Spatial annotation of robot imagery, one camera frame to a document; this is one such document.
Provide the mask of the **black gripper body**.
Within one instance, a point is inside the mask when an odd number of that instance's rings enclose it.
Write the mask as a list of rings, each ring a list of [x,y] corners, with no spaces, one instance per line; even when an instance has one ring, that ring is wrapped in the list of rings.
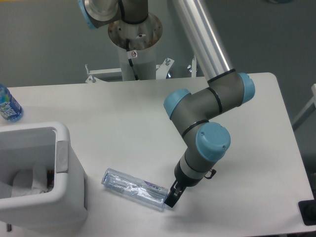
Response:
[[[175,187],[193,187],[205,176],[204,172],[197,172],[185,165],[182,167],[180,164],[176,165],[175,170]]]

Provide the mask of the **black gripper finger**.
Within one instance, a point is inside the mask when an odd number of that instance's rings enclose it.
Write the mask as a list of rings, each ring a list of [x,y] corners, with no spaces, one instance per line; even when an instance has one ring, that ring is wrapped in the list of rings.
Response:
[[[184,186],[180,185],[176,180],[170,188],[170,191],[164,203],[169,207],[174,207],[184,192]]]

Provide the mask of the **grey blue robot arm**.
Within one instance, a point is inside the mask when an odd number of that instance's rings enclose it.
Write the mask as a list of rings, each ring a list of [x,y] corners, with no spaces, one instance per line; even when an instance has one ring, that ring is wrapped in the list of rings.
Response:
[[[178,89],[163,104],[187,145],[165,200],[170,207],[187,187],[212,178],[213,166],[230,146],[227,129],[211,119],[241,106],[255,94],[253,80],[237,73],[229,62],[205,2],[174,0],[172,4],[208,86],[197,93]],[[149,12],[146,0],[80,0],[79,7],[88,27],[108,26],[109,37],[119,52],[123,80],[156,78],[152,50],[161,38],[162,24]]]

